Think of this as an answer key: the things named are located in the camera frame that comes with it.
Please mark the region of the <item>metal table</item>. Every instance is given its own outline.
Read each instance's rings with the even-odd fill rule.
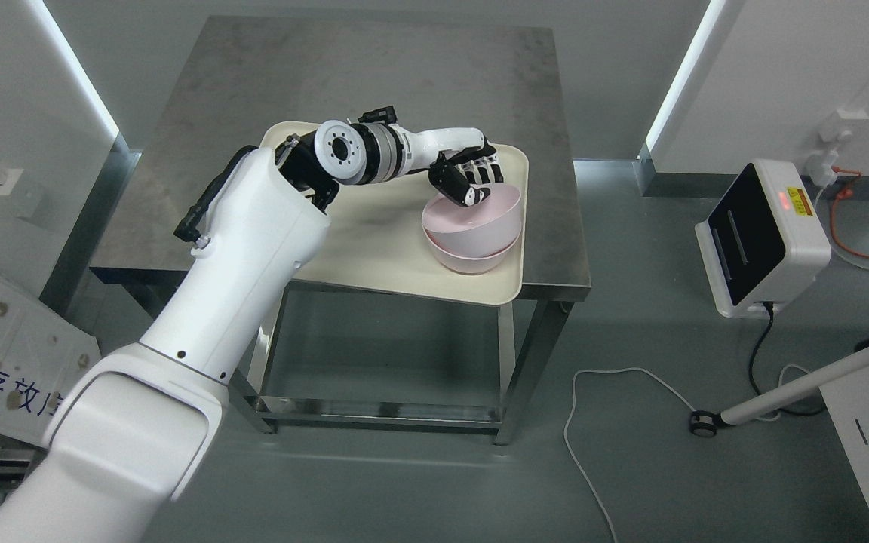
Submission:
[[[536,307],[514,367],[503,368],[500,405],[376,404],[365,412],[277,399],[291,407],[272,413],[274,399],[255,397],[254,406],[265,419],[485,427],[497,429],[496,443],[510,443],[573,303],[591,289],[551,30],[208,18],[90,267],[156,313],[193,262],[173,227],[232,151],[276,121],[353,117],[389,104],[410,130],[479,127],[531,163],[518,298]],[[510,306],[499,322],[501,336],[514,338]]]

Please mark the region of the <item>electrical socket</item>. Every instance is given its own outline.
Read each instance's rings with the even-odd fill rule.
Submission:
[[[827,143],[846,143],[855,133],[859,133],[867,121],[869,115],[863,109],[847,110],[838,107],[820,124],[817,134]]]
[[[810,175],[810,181],[821,190],[833,185],[837,181],[834,164],[837,164],[838,158],[840,155],[832,149],[827,152],[814,152],[813,155],[810,155],[806,161],[806,172],[807,175]]]

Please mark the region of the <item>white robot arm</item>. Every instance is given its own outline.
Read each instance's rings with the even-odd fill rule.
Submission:
[[[324,243],[338,183],[431,168],[434,185],[446,176],[452,199],[474,205],[489,192],[469,192],[458,168],[481,161],[501,181],[476,128],[412,134],[393,124],[393,108],[366,116],[388,111],[391,123],[329,121],[276,151],[235,155],[176,230],[195,243],[186,279],[138,343],[103,358],[69,393],[46,430],[48,457],[0,507],[0,542],[138,541],[156,509],[180,497],[220,428],[239,358]],[[456,161],[435,172],[446,157]],[[310,200],[299,192],[307,188]]]

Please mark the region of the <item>power supply box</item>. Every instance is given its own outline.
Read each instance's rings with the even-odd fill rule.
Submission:
[[[746,164],[696,240],[717,310],[767,318],[809,287],[831,260],[831,244],[790,162]]]

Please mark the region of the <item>black cable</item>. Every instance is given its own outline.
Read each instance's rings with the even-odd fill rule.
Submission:
[[[749,354],[749,364],[748,368],[746,368],[746,373],[749,375],[749,385],[752,386],[753,392],[756,393],[757,396],[763,394],[760,391],[760,386],[756,384],[756,379],[753,377],[753,367],[756,363],[756,353],[760,350],[760,346],[763,344],[763,340],[768,336],[769,331],[773,328],[773,302],[763,302],[763,307],[766,307],[766,313],[769,315],[769,323],[766,323],[766,329],[763,329],[763,334],[761,334],[760,339],[756,340],[756,345],[753,346],[753,351]],[[792,416],[814,416],[820,415],[825,410],[827,410],[827,406],[821,406],[816,410],[790,410],[786,408],[778,409],[779,412],[787,413],[787,415]]]
[[[183,241],[196,241],[197,238],[200,238],[200,231],[196,229],[197,224],[203,219],[203,215],[207,213],[207,209],[210,209],[210,203],[220,194],[220,189],[223,189],[224,183],[227,183],[227,179],[234,172],[237,164],[241,163],[241,159],[246,157],[248,152],[255,149],[256,145],[244,145],[244,147],[241,147],[234,154],[234,157],[228,162],[227,168],[223,168],[220,175],[213,178],[210,185],[207,185],[207,188],[203,191],[203,195],[200,195],[196,203],[187,210],[186,215],[180,220],[180,224],[173,230],[173,236]]]

